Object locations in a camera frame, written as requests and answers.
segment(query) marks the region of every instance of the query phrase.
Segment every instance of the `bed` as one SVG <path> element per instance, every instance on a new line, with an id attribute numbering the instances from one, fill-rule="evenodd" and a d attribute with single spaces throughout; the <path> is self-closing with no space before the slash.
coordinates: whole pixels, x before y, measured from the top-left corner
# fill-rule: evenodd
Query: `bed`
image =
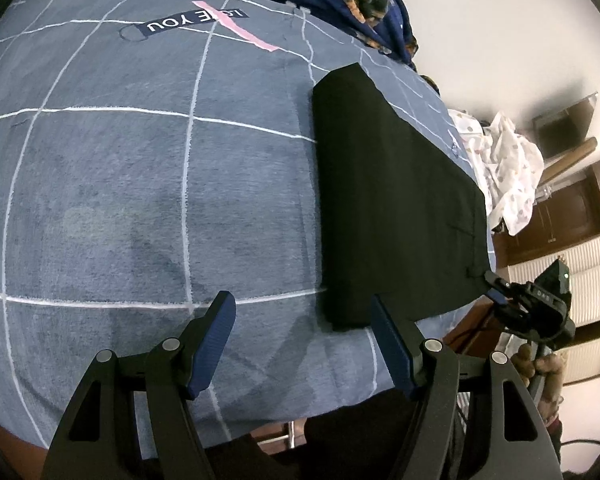
<path id="1" fill-rule="evenodd" d="M 203 9 L 192 2 L 237 9 L 252 38 L 164 21 Z M 354 62 L 474 176 L 422 78 L 304 9 L 14 0 L 0 20 L 0 425 L 48 447 L 97 351 L 145 352 L 222 289 L 238 312 L 191 406 L 204 446 L 392 387 L 371 330 L 334 332 L 320 311 L 310 93 Z M 469 308 L 418 326 L 442 337 Z M 136 403 L 153 456 L 146 399 Z"/>

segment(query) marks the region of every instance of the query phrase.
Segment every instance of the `folded black garment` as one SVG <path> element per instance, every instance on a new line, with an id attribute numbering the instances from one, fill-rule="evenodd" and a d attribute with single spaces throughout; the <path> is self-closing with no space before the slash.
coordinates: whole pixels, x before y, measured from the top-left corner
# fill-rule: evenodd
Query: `folded black garment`
<path id="1" fill-rule="evenodd" d="M 403 121 L 359 65 L 314 88 L 325 313 L 336 329 L 370 322 L 373 294 L 411 320 L 488 290 L 484 197 Z"/>

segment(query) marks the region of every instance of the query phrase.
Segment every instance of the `hand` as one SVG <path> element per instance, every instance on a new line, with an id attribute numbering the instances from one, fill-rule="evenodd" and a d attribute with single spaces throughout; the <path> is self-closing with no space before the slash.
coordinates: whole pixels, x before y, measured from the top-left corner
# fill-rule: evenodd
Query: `hand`
<path id="1" fill-rule="evenodd" d="M 520 374 L 525 387 L 536 374 L 542 374 L 544 378 L 544 389 L 538 402 L 538 412 L 549 426 L 558 415 L 558 405 L 562 397 L 562 384 L 564 383 L 564 362 L 557 354 L 549 354 L 531 361 L 531 345 L 524 343 L 518 352 L 511 358 L 511 362 Z"/>

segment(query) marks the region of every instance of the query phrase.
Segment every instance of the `wooden door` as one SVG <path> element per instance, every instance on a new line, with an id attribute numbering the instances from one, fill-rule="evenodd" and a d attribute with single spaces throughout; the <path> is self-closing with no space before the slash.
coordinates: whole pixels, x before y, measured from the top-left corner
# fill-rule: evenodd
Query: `wooden door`
<path id="1" fill-rule="evenodd" d="M 586 178 L 535 205 L 531 222 L 507 236 L 507 263 L 546 256 L 600 234 L 600 193 L 592 184 Z"/>

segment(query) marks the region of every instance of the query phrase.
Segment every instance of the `wooden cabinet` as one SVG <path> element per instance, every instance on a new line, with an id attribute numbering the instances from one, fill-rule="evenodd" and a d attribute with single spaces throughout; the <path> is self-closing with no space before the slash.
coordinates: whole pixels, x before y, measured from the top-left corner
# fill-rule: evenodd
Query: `wooden cabinet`
<path id="1" fill-rule="evenodd" d="M 593 178 L 560 189 L 534 207 L 531 222 L 506 235 L 507 263 L 544 256 L 600 234 L 600 192 Z"/>
<path id="2" fill-rule="evenodd" d="M 600 338 L 567 346 L 556 353 L 566 362 L 564 384 L 600 376 Z"/>

